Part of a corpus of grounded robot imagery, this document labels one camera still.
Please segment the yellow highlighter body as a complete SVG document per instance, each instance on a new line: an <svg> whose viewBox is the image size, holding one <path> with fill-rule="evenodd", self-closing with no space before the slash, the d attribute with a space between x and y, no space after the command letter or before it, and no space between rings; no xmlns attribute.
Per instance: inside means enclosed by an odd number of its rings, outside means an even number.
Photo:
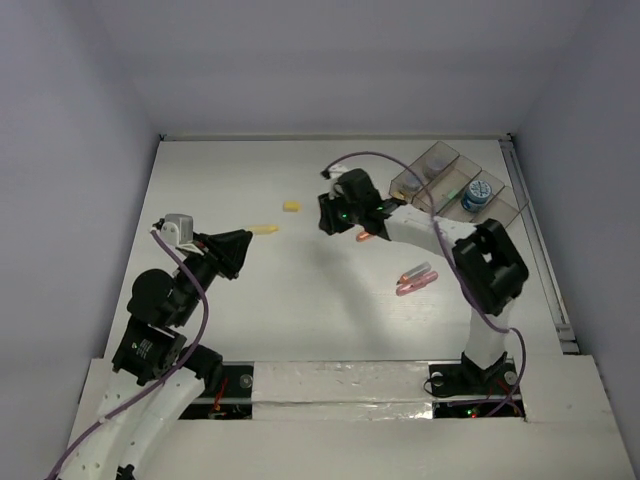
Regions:
<svg viewBox="0 0 640 480"><path fill-rule="evenodd" d="M263 224L250 226L248 230L254 235L271 235L278 232L280 228L274 224Z"/></svg>

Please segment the yellow marker cap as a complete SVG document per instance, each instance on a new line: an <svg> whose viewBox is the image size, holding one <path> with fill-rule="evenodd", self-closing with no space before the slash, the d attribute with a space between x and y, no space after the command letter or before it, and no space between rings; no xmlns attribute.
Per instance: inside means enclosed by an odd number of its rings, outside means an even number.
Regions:
<svg viewBox="0 0 640 480"><path fill-rule="evenodd" d="M299 202L296 202L296 201L285 201L283 203L282 209L284 212L288 212L288 213L299 212L301 209L301 205Z"/></svg>

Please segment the paperclip jar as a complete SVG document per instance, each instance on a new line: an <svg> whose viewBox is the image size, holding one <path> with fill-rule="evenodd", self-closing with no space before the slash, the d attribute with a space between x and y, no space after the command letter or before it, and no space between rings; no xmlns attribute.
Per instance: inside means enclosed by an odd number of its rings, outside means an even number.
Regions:
<svg viewBox="0 0 640 480"><path fill-rule="evenodd" d="M409 195L415 195L423 188L423 180L411 172L407 172L403 180L403 190Z"/></svg>
<svg viewBox="0 0 640 480"><path fill-rule="evenodd" d="M429 157L424 161L423 174L429 179L433 180L449 165L450 161L446 157Z"/></svg>

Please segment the blue lid pin jar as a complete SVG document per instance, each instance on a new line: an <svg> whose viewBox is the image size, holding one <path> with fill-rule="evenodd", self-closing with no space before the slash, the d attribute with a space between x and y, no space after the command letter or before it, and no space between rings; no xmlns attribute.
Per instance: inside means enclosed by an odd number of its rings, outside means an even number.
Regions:
<svg viewBox="0 0 640 480"><path fill-rule="evenodd" d="M462 207L469 212L479 212L491 199L492 186L486 180L476 179L471 181L461 199Z"/></svg>

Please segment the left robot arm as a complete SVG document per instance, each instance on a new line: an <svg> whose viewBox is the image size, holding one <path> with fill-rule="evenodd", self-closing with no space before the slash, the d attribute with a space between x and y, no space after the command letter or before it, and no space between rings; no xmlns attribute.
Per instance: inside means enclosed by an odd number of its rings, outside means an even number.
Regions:
<svg viewBox="0 0 640 480"><path fill-rule="evenodd" d="M192 401L226 388L222 355L201 343L210 317L206 291L217 278L238 278L253 234L196 233L188 217L165 217L150 234L177 269L150 269L135 279L96 418L51 479L143 478Z"/></svg>

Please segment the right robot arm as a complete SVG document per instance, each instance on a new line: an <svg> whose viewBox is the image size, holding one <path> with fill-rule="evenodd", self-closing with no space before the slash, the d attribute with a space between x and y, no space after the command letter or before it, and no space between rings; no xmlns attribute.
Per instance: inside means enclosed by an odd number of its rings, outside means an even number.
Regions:
<svg viewBox="0 0 640 480"><path fill-rule="evenodd" d="M465 223L430 215L396 198L384 199L362 169L327 168L329 191L318 197L319 228L329 235L360 226L370 235L441 255L472 308L460 379L482 392L506 359L512 303L521 295L529 270L497 220Z"/></svg>

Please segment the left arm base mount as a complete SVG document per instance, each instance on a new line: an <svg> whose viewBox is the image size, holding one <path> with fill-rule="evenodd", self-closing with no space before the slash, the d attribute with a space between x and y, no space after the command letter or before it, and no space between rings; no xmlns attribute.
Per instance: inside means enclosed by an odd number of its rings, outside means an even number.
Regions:
<svg viewBox="0 0 640 480"><path fill-rule="evenodd" d="M250 420L254 384L253 363L225 363L221 380L180 415L180 420Z"/></svg>

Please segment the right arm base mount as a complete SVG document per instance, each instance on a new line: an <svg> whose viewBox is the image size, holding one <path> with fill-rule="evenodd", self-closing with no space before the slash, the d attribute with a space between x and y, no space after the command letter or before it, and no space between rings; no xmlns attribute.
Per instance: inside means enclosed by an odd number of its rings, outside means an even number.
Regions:
<svg viewBox="0 0 640 480"><path fill-rule="evenodd" d="M428 367L423 390L432 402L434 419L526 417L520 388L514 389L518 372L512 362L501 366L484 383L463 376L459 363L435 363Z"/></svg>

